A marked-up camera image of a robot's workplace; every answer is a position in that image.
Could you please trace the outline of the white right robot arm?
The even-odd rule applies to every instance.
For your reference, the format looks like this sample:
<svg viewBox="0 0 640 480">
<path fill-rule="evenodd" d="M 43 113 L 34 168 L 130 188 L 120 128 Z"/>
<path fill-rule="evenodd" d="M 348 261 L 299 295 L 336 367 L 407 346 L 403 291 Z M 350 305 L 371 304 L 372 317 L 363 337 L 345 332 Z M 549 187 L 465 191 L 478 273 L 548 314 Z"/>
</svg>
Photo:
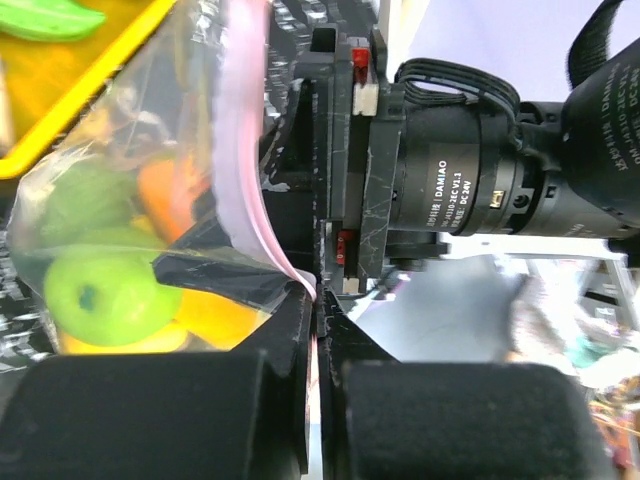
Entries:
<svg viewBox="0 0 640 480">
<path fill-rule="evenodd" d="M 446 234 L 603 239 L 637 259 L 639 46 L 610 53 L 619 8 L 600 3 L 576 36 L 561 102 L 447 60 L 389 74 L 381 29 L 350 32 L 333 8 L 260 143 L 293 263 L 355 297 L 446 254 Z"/>
</svg>

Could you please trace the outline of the orange fake carrot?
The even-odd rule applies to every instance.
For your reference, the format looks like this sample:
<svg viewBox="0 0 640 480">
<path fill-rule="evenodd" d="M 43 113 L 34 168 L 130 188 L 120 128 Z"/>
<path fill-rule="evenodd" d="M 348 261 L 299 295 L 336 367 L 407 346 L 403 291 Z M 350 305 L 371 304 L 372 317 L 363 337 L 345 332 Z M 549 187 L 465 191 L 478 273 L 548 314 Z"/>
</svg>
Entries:
<svg viewBox="0 0 640 480">
<path fill-rule="evenodd" d="M 171 243 L 195 224 L 195 202 L 210 181 L 192 156 L 160 156 L 140 169 L 137 188 L 147 217 Z"/>
</svg>

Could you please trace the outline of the clear zip top bag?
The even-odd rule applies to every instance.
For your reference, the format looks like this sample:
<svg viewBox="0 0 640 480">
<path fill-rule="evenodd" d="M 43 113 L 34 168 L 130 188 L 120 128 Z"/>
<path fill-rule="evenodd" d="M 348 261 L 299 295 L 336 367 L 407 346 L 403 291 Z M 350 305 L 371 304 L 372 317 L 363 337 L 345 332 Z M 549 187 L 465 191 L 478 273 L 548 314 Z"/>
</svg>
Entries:
<svg viewBox="0 0 640 480">
<path fill-rule="evenodd" d="M 11 259 L 63 354 L 229 350 L 312 276 L 264 202 L 266 1 L 182 1 L 19 182 Z"/>
</svg>

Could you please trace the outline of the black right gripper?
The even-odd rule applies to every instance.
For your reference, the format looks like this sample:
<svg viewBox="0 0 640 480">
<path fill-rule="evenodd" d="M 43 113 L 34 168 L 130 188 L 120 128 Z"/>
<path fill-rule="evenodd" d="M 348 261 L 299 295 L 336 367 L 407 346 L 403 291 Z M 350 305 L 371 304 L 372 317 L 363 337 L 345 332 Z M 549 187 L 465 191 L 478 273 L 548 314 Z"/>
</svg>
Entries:
<svg viewBox="0 0 640 480">
<path fill-rule="evenodd" d="M 285 252 L 342 298 L 446 255 L 443 234 L 468 220 L 463 206 L 446 206 L 451 184 L 475 194 L 477 110 L 412 105 L 386 66 L 378 30 L 354 37 L 335 24 L 315 27 L 262 151 L 261 172 L 286 186 L 266 197 Z"/>
</svg>

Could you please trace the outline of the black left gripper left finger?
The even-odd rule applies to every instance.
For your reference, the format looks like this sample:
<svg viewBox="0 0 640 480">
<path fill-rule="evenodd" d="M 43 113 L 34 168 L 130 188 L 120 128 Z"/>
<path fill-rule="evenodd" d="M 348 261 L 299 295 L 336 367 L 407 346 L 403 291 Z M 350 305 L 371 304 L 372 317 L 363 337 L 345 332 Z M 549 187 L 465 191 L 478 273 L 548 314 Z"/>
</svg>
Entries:
<svg viewBox="0 0 640 480">
<path fill-rule="evenodd" d="M 298 479 L 313 303 L 290 290 L 228 352 L 56 356 L 1 417 L 5 479 Z"/>
</svg>

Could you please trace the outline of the green fake cucumber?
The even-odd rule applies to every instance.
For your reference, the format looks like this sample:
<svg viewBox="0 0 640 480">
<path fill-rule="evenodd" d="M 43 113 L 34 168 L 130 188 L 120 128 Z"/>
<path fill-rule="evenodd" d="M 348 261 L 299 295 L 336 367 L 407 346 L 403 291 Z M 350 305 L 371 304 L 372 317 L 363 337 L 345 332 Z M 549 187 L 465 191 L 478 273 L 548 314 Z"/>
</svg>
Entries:
<svg viewBox="0 0 640 480">
<path fill-rule="evenodd" d="M 2 1 L 1 32 L 37 42 L 69 42 L 91 35 L 106 15 L 76 1 Z"/>
</svg>

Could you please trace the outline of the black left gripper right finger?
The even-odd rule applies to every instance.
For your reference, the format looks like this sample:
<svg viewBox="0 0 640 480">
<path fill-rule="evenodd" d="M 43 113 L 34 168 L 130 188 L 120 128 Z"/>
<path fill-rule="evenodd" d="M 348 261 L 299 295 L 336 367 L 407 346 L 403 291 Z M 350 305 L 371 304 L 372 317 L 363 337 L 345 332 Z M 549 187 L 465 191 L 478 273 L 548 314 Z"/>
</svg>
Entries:
<svg viewBox="0 0 640 480">
<path fill-rule="evenodd" d="M 611 479 L 584 396 L 531 363 L 400 362 L 318 294 L 327 479 Z"/>
</svg>

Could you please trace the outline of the green fake apple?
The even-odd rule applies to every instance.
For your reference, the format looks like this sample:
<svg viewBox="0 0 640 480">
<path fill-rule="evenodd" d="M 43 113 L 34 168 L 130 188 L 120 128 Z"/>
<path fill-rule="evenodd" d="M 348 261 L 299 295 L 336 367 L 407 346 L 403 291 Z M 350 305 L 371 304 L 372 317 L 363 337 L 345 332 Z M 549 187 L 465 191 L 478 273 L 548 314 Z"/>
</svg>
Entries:
<svg viewBox="0 0 640 480">
<path fill-rule="evenodd" d="M 167 326 L 182 290 L 161 284 L 154 251 L 77 245 L 55 258 L 43 296 L 56 326 L 97 346 L 136 343 Z"/>
</svg>

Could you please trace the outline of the green fake leaf vegetable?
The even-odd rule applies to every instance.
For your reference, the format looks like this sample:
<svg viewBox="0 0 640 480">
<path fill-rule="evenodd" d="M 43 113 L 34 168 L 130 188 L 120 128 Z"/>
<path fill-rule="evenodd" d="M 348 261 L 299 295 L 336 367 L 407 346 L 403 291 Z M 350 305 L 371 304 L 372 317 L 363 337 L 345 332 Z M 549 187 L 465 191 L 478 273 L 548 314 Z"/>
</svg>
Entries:
<svg viewBox="0 0 640 480">
<path fill-rule="evenodd" d="M 42 243 L 70 243 L 86 231 L 122 226 L 134 213 L 133 176 L 94 161 L 82 161 L 62 173 L 45 203 L 40 221 Z"/>
</svg>

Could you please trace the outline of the orange fake mango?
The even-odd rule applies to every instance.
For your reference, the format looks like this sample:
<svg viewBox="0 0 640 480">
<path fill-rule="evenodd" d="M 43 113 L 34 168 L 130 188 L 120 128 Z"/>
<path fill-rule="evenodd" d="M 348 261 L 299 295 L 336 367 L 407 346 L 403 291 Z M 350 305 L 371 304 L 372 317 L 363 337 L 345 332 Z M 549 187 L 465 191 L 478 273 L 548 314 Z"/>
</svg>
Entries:
<svg viewBox="0 0 640 480">
<path fill-rule="evenodd" d="M 231 350 L 271 314 L 224 296 L 184 289 L 175 322 L 218 350 Z"/>
</svg>

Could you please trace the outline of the yellow plastic bin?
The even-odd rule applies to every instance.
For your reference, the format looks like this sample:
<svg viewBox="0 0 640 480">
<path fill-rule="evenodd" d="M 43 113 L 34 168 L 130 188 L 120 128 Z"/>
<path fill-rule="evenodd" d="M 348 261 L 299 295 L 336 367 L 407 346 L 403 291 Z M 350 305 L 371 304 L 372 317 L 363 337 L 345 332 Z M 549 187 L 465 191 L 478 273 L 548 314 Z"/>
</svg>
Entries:
<svg viewBox="0 0 640 480">
<path fill-rule="evenodd" d="M 38 42 L 1 35 L 1 60 L 15 141 L 1 156 L 1 178 L 28 171 L 115 72 L 154 33 L 172 1 L 81 1 L 105 15 L 87 38 Z"/>
</svg>

